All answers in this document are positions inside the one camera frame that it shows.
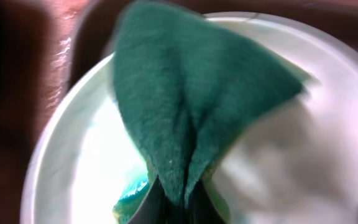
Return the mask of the white plate blue stain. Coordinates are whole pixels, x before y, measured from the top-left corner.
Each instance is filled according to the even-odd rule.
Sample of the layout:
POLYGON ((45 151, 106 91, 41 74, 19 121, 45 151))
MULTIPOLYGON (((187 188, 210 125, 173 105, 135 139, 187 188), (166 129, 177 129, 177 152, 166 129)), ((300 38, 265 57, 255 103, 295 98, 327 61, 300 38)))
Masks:
MULTIPOLYGON (((358 223, 358 53, 283 17, 207 18, 309 73, 306 91, 254 125, 213 174, 231 221, 358 223)), ((111 76, 107 56, 58 106, 30 160, 21 223, 114 223, 117 201, 147 188, 147 166, 124 129, 111 76)))

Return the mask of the green yellow sponge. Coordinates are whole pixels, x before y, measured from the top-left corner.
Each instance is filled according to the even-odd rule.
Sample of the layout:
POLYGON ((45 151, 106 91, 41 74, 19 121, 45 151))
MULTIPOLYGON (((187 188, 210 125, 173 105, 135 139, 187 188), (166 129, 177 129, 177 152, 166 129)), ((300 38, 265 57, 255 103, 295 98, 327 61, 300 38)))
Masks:
POLYGON ((194 12, 136 1, 119 16, 112 85, 126 130, 159 178, 167 223, 254 121, 303 90, 307 73, 194 12))

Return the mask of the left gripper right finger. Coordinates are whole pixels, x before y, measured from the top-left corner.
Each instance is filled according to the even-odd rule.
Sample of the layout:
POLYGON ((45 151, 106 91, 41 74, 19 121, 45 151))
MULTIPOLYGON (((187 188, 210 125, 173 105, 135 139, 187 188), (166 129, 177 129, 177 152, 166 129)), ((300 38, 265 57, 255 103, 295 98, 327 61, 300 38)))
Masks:
POLYGON ((189 197, 189 224, 225 224, 210 200, 204 184, 198 181, 189 197))

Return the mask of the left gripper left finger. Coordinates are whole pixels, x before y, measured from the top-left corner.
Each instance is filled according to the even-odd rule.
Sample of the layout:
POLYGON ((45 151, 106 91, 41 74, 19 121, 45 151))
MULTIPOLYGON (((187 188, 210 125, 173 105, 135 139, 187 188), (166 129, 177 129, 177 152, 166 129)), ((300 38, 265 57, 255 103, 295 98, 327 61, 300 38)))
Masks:
POLYGON ((155 179, 137 211, 127 224, 166 224, 167 198, 160 183, 155 179))

